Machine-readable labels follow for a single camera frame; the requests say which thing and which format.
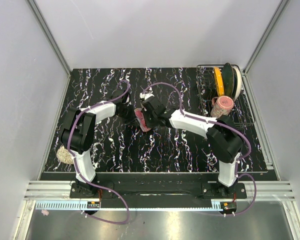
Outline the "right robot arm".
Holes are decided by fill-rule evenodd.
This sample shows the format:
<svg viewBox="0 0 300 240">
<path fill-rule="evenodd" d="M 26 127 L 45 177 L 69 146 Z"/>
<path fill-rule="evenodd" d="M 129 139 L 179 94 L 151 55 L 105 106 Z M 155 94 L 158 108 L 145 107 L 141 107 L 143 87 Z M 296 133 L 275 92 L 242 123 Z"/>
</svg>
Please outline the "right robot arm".
<svg viewBox="0 0 300 240">
<path fill-rule="evenodd" d="M 157 126 L 178 129 L 197 134 L 208 141 L 213 155 L 219 162 L 217 192 L 229 198 L 238 182 L 237 163 L 241 156 L 243 138 L 223 115 L 219 118 L 204 117 L 178 108 L 166 108 L 152 93 L 141 93 L 142 114 L 148 128 Z"/>
</svg>

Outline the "red sunglasses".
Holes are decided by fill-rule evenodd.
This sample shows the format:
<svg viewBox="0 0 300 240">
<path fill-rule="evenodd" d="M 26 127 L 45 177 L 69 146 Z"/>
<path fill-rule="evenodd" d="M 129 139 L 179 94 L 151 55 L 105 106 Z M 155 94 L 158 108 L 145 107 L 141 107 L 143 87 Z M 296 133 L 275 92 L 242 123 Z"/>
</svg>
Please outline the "red sunglasses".
<svg viewBox="0 0 300 240">
<path fill-rule="evenodd" d="M 146 125 L 146 121 L 145 121 L 145 118 L 144 118 L 144 115 L 143 115 L 143 112 L 142 112 L 142 109 L 141 108 L 136 108 L 134 110 L 134 113 L 135 113 L 135 116 L 136 116 L 136 119 L 139 123 L 139 126 L 141 128 L 141 130 L 143 132 L 148 132 L 151 130 L 151 128 L 147 127 Z"/>
</svg>

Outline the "white plate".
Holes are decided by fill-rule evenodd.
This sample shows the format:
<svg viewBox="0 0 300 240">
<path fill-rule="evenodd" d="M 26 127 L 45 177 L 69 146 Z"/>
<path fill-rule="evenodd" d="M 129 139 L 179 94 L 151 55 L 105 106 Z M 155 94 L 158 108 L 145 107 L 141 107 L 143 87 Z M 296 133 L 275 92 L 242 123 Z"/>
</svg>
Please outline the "white plate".
<svg viewBox="0 0 300 240">
<path fill-rule="evenodd" d="M 233 94 L 234 97 L 232 98 L 234 101 L 239 97 L 242 89 L 242 75 L 237 66 L 233 66 L 233 73 L 234 73 L 234 89 L 233 89 Z"/>
</svg>

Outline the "beige patterned round coaster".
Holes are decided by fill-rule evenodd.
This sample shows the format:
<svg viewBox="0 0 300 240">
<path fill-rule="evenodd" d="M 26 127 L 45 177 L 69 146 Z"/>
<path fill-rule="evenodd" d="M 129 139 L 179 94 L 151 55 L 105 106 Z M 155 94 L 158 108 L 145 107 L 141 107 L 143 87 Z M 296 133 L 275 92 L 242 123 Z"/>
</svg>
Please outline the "beige patterned round coaster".
<svg viewBox="0 0 300 240">
<path fill-rule="evenodd" d="M 73 165 L 74 161 L 69 151 L 62 145 L 56 152 L 56 157 L 59 162 L 67 165 Z"/>
</svg>

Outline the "small pink scrap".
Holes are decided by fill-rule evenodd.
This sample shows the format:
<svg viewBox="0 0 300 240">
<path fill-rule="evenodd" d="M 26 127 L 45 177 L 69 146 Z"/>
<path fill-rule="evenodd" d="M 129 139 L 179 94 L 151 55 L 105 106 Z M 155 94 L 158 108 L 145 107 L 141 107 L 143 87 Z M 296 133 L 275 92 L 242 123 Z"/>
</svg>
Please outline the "small pink scrap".
<svg viewBox="0 0 300 240">
<path fill-rule="evenodd" d="M 48 216 L 48 215 L 50 214 L 49 211 L 46 210 L 46 209 L 42 209 L 42 210 L 41 210 L 41 213 L 42 213 L 44 216 Z"/>
</svg>

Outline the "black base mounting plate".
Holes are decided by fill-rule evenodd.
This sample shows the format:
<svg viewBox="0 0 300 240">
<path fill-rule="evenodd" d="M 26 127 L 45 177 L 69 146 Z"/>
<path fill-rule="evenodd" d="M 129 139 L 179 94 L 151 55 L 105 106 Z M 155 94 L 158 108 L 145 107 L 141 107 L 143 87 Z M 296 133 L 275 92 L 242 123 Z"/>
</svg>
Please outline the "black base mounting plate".
<svg viewBox="0 0 300 240">
<path fill-rule="evenodd" d="M 235 182 L 225 187 L 218 181 L 217 173 L 97 173 L 92 182 L 104 188 L 95 188 L 73 178 L 70 182 L 71 198 L 114 199 L 116 191 L 124 198 L 128 196 L 181 195 L 202 199 L 247 198 L 243 183 Z"/>
</svg>

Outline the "aluminium rail frame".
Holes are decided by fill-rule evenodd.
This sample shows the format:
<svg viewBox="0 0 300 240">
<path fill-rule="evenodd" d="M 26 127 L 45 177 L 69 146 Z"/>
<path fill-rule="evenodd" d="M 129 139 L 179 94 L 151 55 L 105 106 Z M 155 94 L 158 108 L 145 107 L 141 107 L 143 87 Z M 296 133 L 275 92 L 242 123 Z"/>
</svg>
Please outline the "aluminium rail frame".
<svg viewBox="0 0 300 240">
<path fill-rule="evenodd" d="M 69 181 L 31 181 L 25 200 L 33 201 L 38 210 L 125 211 L 123 200 L 131 211 L 217 212 L 221 204 L 232 199 L 203 199 L 185 195 L 128 196 L 124 198 L 71 198 Z"/>
</svg>

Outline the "pink patterned mug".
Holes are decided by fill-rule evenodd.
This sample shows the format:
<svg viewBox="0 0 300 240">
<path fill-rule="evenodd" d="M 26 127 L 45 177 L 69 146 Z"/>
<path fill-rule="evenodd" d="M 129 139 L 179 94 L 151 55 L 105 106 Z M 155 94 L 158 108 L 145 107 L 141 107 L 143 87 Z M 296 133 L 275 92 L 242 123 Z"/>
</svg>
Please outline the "pink patterned mug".
<svg viewBox="0 0 300 240">
<path fill-rule="evenodd" d="M 222 115 L 228 116 L 234 107 L 234 101 L 225 95 L 214 97 L 211 103 L 212 110 L 210 116 L 212 118 L 220 118 Z"/>
</svg>

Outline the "dark green plate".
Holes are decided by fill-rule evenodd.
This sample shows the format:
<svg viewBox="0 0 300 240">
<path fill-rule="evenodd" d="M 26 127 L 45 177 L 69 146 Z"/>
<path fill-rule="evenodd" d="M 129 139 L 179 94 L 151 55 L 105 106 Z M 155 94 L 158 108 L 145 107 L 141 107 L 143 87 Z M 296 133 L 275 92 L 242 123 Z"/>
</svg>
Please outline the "dark green plate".
<svg viewBox="0 0 300 240">
<path fill-rule="evenodd" d="M 224 87 L 224 95 L 232 99 L 235 98 L 235 75 L 230 63 L 225 63 L 221 69 L 221 76 Z"/>
</svg>

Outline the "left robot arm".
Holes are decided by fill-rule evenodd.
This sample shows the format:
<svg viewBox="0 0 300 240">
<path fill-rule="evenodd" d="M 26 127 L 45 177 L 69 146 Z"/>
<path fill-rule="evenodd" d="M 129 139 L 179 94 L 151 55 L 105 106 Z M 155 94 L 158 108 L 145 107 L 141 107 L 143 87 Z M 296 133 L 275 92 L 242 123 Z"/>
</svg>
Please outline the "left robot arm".
<svg viewBox="0 0 300 240">
<path fill-rule="evenodd" d="M 95 137 L 95 125 L 105 119 L 119 117 L 127 125 L 137 123 L 129 90 L 117 89 L 110 100 L 83 109 L 70 108 L 60 130 L 60 140 L 74 162 L 76 179 L 83 183 L 80 192 L 87 198 L 98 193 L 90 149 Z"/>
</svg>

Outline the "yellow plate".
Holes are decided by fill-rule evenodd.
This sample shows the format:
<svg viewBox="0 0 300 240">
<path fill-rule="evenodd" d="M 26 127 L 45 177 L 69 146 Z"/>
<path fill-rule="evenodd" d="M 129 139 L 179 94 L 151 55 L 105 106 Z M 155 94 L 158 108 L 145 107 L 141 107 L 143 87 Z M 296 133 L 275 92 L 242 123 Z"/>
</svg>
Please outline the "yellow plate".
<svg viewBox="0 0 300 240">
<path fill-rule="evenodd" d="M 215 81 L 217 95 L 219 97 L 224 96 L 225 90 L 224 90 L 224 83 L 223 83 L 222 73 L 221 73 L 220 68 L 217 66 L 214 66 L 213 74 L 214 74 L 214 81 Z"/>
</svg>

